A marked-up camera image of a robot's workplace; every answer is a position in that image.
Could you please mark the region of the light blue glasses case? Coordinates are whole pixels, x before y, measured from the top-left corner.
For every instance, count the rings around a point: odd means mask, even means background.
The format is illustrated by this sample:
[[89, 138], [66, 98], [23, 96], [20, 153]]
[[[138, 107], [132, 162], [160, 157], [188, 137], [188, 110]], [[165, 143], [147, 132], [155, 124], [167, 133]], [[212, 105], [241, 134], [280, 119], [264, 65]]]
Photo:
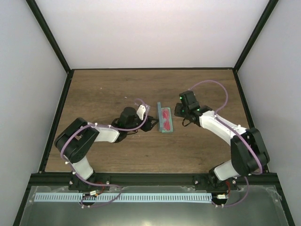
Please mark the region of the light blue glasses case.
[[157, 102], [158, 131], [161, 133], [172, 133], [174, 131], [170, 107], [162, 107]]

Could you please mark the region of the red transparent sunglasses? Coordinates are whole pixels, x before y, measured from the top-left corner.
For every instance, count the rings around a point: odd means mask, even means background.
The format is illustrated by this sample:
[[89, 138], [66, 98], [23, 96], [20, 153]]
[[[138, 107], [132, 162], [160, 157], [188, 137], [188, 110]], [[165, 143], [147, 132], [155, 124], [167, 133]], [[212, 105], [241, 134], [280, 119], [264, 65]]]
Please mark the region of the red transparent sunglasses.
[[173, 127], [172, 127], [172, 122], [171, 122], [171, 112], [170, 108], [162, 108], [162, 119], [163, 119], [163, 132], [172, 132]]

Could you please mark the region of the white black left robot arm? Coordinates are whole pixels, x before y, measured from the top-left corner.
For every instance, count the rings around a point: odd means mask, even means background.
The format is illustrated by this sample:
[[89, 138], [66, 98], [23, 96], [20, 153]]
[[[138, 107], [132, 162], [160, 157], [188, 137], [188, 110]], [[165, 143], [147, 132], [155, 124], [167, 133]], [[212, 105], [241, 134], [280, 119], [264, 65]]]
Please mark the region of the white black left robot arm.
[[87, 160], [87, 153], [95, 142], [119, 143], [127, 135], [138, 130], [148, 132], [159, 122], [148, 115], [148, 107], [140, 105], [138, 109], [125, 107], [120, 116], [110, 125], [87, 122], [83, 118], [75, 119], [54, 141], [61, 157], [71, 165], [73, 173], [80, 177], [79, 184], [85, 190], [96, 185], [92, 176], [93, 168]]

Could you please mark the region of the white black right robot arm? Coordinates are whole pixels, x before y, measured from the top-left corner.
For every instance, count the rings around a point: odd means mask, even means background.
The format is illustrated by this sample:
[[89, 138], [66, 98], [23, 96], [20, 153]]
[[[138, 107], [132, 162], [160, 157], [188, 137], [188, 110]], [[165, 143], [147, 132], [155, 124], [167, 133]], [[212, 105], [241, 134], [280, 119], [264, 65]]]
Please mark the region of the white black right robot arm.
[[179, 94], [179, 99], [175, 116], [214, 133], [230, 146], [230, 160], [208, 173], [208, 181], [213, 189], [221, 189], [230, 178], [263, 173], [270, 157], [258, 129], [236, 125], [220, 117], [212, 108], [201, 106], [192, 90]]

